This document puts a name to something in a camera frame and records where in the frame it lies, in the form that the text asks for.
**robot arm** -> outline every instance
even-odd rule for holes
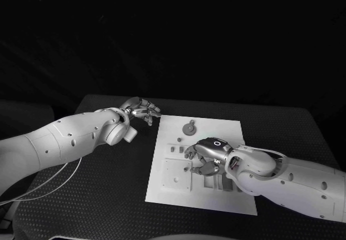
[[[138,97],[119,108],[85,112],[43,126],[36,131],[0,141],[0,195],[26,176],[91,154],[98,145],[131,142],[137,135],[130,118],[151,126],[160,117],[155,105]]]
[[[272,158],[265,152],[279,155]],[[318,163],[290,158],[281,153],[209,137],[190,146],[186,158],[213,159],[190,171],[212,176],[222,170],[239,189],[262,195],[298,213],[346,223],[346,173]]]

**black wall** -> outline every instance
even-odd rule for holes
[[[49,104],[56,118],[86,94],[307,108],[346,170],[343,5],[16,7],[1,15],[1,99]]]

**white platform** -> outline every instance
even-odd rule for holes
[[[194,120],[196,134],[186,136],[183,126],[190,120]],[[205,177],[190,173],[192,166],[200,167],[202,163],[197,156],[192,160],[184,159],[180,147],[184,151],[207,137],[223,139],[233,148],[245,144],[241,122],[168,115],[160,117],[145,202],[258,215],[254,197],[239,191],[233,182],[228,182],[225,187],[222,175]]]

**black textured mat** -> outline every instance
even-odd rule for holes
[[[118,107],[127,97],[88,95],[76,113]],[[241,121],[246,145],[339,168],[310,113],[301,108],[150,99],[164,115]],[[239,240],[346,239],[346,223],[304,216],[255,197],[258,216],[144,202],[160,120],[135,119],[131,143],[98,146],[75,176],[47,197],[21,202],[14,217],[16,240],[66,236],[91,240],[144,240],[171,234],[206,234]],[[33,196],[69,177],[78,162]],[[43,170],[37,186],[60,166]]]

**white cable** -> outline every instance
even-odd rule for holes
[[[249,149],[255,149],[255,150],[268,152],[268,153],[272,153],[272,154],[277,154],[277,155],[281,156],[282,158],[287,158],[287,156],[285,156],[282,153],[279,153],[278,151],[272,151],[272,150],[268,150],[268,149],[256,148],[256,147],[246,146],[246,145],[242,145],[242,144],[241,144],[239,146],[242,146],[242,147],[245,147],[245,148],[249,148]]]
[[[73,174],[75,174],[75,172],[76,172],[76,169],[78,169],[78,167],[79,167],[79,164],[81,164],[81,160],[82,160],[82,158],[79,158],[79,163],[78,163],[78,166],[76,166],[76,168],[75,168],[75,170],[73,170],[73,173],[72,173],[72,175],[69,176],[69,178],[68,178],[68,180],[70,179],[70,177],[73,176]],[[68,165],[69,163],[65,163],[65,165],[62,166],[62,168],[59,169],[59,171],[53,174],[53,176],[34,188],[34,189],[32,189],[30,191],[27,191],[24,194],[21,194],[20,196],[17,196],[17,197],[14,197],[11,200],[7,200],[7,201],[1,201],[0,202],[0,206],[1,205],[4,205],[4,204],[7,204],[7,203],[10,203],[10,202],[14,202],[14,201],[27,201],[29,199],[20,199],[20,198],[23,198],[26,195],[29,195],[33,191],[36,191],[40,187],[43,187],[43,185],[46,185],[47,183],[49,183],[49,181],[56,177],[56,175],[60,173],[60,171],[63,170],[63,168],[66,167],[66,165]]]

